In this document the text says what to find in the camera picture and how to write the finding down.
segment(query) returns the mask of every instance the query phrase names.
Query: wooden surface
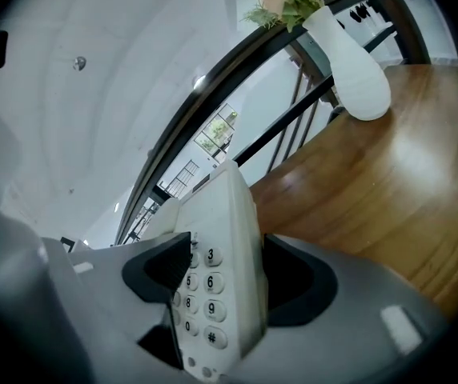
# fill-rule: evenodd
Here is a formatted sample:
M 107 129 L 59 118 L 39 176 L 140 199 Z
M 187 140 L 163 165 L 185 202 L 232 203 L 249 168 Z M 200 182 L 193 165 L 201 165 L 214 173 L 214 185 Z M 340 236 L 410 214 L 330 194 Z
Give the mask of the wooden surface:
M 389 266 L 458 311 L 458 68 L 386 69 L 392 106 L 338 117 L 251 188 L 263 233 Z

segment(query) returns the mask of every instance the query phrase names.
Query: metal railing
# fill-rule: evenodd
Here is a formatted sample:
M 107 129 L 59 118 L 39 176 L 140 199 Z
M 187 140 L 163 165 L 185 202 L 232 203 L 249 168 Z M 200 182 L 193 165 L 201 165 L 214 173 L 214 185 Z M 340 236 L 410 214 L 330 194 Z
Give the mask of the metal railing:
M 324 0 L 333 14 L 354 6 L 363 0 Z M 386 21 L 387 27 L 370 40 L 364 48 L 370 52 L 385 38 L 396 32 L 395 39 L 406 63 L 429 63 L 428 51 L 421 38 L 420 30 L 407 7 L 399 0 L 375 0 Z M 167 128 L 163 131 L 154 149 L 150 152 L 131 192 L 123 213 L 115 244 L 121 244 L 131 232 L 131 225 L 148 198 L 163 204 L 169 195 L 157 186 L 168 166 L 190 141 L 195 132 L 223 101 L 269 58 L 289 46 L 306 30 L 297 26 L 288 33 L 284 26 L 267 30 L 260 27 L 241 41 L 206 75 L 204 88 L 194 90 L 181 105 Z M 333 86 L 331 75 L 323 77 L 298 101 L 291 104 L 252 144 L 242 150 L 235 161 L 241 166 L 285 130 L 309 106 L 318 101 Z

